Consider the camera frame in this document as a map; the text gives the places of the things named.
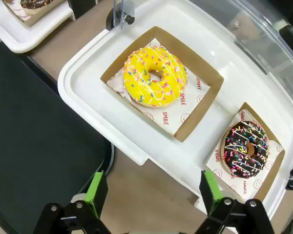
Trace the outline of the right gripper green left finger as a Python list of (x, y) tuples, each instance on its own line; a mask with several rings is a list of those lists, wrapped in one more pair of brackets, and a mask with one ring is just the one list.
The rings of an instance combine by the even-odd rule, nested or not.
[(70, 202), (64, 207), (58, 203), (46, 204), (34, 233), (71, 234), (73, 231), (82, 231), (83, 234), (110, 233), (100, 219), (107, 192), (105, 174), (96, 172), (85, 198)]

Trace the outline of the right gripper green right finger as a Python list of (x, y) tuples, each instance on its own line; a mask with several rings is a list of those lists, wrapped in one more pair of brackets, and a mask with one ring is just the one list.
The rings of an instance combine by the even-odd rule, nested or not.
[(207, 218), (197, 234), (221, 234), (225, 228), (235, 228), (239, 234), (273, 234), (274, 230), (262, 202), (249, 199), (241, 203), (224, 197), (212, 171), (203, 170), (199, 189)]

